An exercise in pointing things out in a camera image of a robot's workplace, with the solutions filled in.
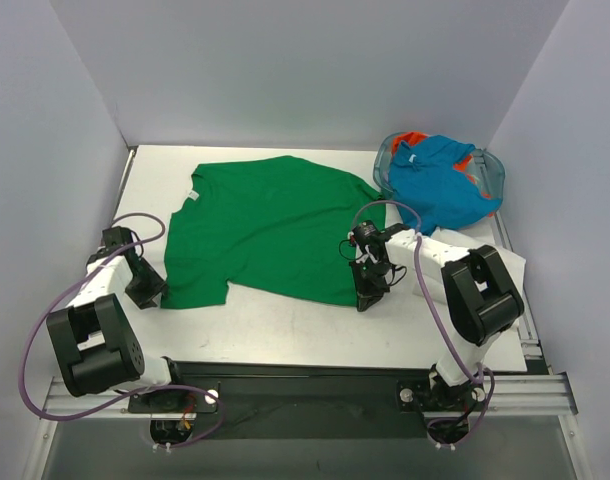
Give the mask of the green t shirt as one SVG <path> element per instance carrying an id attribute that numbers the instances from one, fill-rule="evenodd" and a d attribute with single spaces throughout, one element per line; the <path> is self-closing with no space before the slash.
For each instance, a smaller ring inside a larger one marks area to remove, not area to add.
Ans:
<path id="1" fill-rule="evenodd" d="M 354 306 L 344 242 L 356 215 L 384 226 L 378 190 L 293 156 L 200 164 L 191 181 L 169 223 L 163 308 L 223 305 L 232 284 Z"/>

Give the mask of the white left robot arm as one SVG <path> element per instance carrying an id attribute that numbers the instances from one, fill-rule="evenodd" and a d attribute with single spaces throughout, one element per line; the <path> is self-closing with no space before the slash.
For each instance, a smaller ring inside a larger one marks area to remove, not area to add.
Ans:
<path id="1" fill-rule="evenodd" d="M 176 411 L 186 402 L 186 385 L 174 378 L 169 359 L 143 352 L 125 311 L 158 307 L 167 282 L 136 252 L 132 230 L 112 227 L 102 239 L 87 263 L 94 277 L 46 318 L 65 386 L 74 397 L 152 387 L 154 403 Z"/>

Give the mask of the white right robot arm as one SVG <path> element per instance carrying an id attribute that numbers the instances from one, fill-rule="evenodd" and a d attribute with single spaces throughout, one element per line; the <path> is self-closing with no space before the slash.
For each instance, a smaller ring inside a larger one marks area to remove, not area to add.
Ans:
<path id="1" fill-rule="evenodd" d="M 450 408 L 464 384 L 482 382 L 483 361 L 499 336 L 523 315 L 524 302 L 499 252 L 450 245 L 398 223 L 383 230 L 371 221 L 348 234 L 356 249 L 349 262 L 356 309 L 364 312 L 383 299 L 407 272 L 415 272 L 447 352 L 432 367 L 428 383 L 433 404 Z"/>

